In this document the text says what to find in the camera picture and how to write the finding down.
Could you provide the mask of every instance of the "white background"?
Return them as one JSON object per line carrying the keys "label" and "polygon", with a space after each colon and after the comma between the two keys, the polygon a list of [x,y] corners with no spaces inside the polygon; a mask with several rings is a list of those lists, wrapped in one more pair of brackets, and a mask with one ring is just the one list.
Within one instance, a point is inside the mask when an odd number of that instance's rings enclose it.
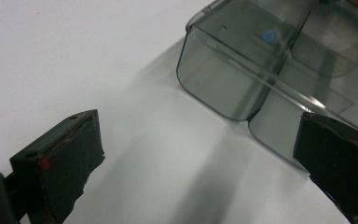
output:
{"label": "white background", "polygon": [[209,3],[0,1],[0,172],[62,119],[96,108],[106,160],[65,223],[346,223],[245,123],[180,87],[186,22]]}

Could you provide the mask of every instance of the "transparent plastic box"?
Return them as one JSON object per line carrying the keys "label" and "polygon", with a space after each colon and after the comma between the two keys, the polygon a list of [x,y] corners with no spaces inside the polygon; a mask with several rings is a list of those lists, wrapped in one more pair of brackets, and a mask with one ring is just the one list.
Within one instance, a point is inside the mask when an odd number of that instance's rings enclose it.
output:
{"label": "transparent plastic box", "polygon": [[358,7],[216,1],[186,27],[181,85],[294,165],[304,111],[358,129]]}

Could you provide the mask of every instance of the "clear plastic container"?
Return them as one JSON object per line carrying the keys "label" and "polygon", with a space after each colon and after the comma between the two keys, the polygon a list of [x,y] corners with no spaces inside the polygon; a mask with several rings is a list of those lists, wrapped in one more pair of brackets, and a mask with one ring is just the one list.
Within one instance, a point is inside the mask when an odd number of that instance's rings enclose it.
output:
{"label": "clear plastic container", "polygon": [[299,165],[304,111],[358,129],[358,7],[346,1],[216,1],[186,27],[182,86]]}

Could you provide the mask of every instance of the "red dot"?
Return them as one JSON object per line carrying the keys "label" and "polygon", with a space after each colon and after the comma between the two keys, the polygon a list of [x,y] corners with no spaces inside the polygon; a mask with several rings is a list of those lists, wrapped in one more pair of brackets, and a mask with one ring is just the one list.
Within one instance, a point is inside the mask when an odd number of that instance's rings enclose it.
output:
{"label": "red dot", "polygon": [[40,162],[39,162],[40,168],[42,169],[42,171],[46,171],[48,170],[49,166],[50,166],[50,162],[48,161],[48,159],[43,158]]}

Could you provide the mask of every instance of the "white table surface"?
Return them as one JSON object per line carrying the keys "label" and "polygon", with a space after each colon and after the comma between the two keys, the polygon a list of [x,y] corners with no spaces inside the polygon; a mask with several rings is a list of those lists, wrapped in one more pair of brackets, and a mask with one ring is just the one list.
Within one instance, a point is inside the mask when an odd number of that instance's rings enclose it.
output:
{"label": "white table surface", "polygon": [[179,85],[186,22],[210,1],[0,1],[0,172],[96,108],[106,159],[65,223],[348,223],[246,123]]}

